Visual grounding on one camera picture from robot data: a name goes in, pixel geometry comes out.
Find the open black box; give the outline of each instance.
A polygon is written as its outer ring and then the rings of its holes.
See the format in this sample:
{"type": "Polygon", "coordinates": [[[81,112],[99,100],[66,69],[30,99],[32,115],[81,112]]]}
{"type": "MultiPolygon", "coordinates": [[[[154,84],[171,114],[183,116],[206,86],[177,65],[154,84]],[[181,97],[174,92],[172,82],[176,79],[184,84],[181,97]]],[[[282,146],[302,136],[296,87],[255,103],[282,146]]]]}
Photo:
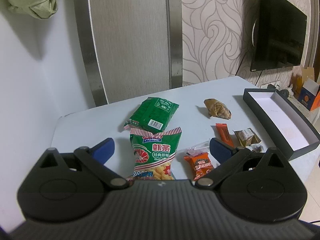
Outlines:
{"type": "Polygon", "coordinates": [[[246,88],[243,100],[289,161],[318,147],[318,131],[278,90],[246,88]]]}

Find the green snack bag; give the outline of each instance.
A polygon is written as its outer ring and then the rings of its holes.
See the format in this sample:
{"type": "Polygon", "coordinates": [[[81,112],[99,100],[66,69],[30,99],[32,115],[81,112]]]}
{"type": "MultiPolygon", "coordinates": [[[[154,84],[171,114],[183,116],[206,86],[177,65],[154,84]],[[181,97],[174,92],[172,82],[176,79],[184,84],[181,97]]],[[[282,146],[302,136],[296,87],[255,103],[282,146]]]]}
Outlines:
{"type": "Polygon", "coordinates": [[[127,120],[124,129],[139,127],[154,134],[162,132],[178,107],[166,99],[148,97],[127,120]]]}
{"type": "Polygon", "coordinates": [[[135,179],[174,179],[171,162],[176,154],[181,128],[152,134],[133,128],[130,141],[136,157],[133,177],[135,179]]]}

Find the barcode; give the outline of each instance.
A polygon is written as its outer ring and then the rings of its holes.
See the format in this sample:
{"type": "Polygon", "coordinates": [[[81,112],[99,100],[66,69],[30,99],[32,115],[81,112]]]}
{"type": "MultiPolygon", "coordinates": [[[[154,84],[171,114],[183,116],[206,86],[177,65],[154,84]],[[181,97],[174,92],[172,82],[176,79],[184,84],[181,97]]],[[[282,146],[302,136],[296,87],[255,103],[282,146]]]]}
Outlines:
{"type": "Polygon", "coordinates": [[[163,126],[163,123],[160,123],[160,122],[157,122],[155,120],[150,119],[148,125],[153,127],[153,128],[156,128],[156,129],[160,130],[161,127],[163,126]]]}

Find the tile floor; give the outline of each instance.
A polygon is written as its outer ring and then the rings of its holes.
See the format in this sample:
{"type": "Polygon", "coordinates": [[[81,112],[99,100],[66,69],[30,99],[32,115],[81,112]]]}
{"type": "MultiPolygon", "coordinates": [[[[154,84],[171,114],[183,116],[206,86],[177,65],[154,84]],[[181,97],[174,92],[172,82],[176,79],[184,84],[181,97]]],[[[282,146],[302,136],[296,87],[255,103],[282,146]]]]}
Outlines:
{"type": "MultiPolygon", "coordinates": [[[[315,124],[315,128],[320,132],[320,119],[315,124]]],[[[300,216],[301,220],[312,222],[320,220],[320,168],[319,158],[312,169],[312,172],[305,183],[308,191],[307,203],[300,216]]]]}

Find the snack food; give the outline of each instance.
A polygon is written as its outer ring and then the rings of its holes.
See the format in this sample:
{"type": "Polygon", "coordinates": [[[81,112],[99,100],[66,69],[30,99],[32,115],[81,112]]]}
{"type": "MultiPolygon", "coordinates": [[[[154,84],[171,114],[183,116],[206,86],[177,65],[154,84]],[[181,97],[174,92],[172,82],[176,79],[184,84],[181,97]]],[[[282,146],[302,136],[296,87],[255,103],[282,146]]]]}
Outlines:
{"type": "Polygon", "coordinates": [[[234,133],[243,147],[261,142],[260,138],[256,135],[256,133],[251,128],[241,130],[241,131],[234,131],[234,133]]]}
{"type": "Polygon", "coordinates": [[[171,162],[180,136],[180,127],[157,134],[138,128],[131,129],[130,141],[136,157],[134,178],[174,179],[171,175],[171,162]]]}
{"type": "Polygon", "coordinates": [[[194,181],[213,170],[213,166],[208,157],[208,153],[201,153],[194,157],[184,156],[184,159],[190,164],[192,168],[194,181]]]}
{"type": "Polygon", "coordinates": [[[228,144],[234,148],[235,146],[231,140],[227,124],[226,123],[216,123],[216,128],[220,134],[221,141],[225,142],[226,144],[228,144]]]}
{"type": "Polygon", "coordinates": [[[210,99],[206,99],[204,101],[204,104],[207,107],[209,114],[211,116],[220,117],[224,119],[231,118],[231,112],[224,103],[221,103],[220,101],[214,98],[210,98],[210,99]]]}
{"type": "Polygon", "coordinates": [[[158,133],[168,125],[179,105],[163,98],[148,97],[124,124],[124,129],[141,128],[158,133]]]}

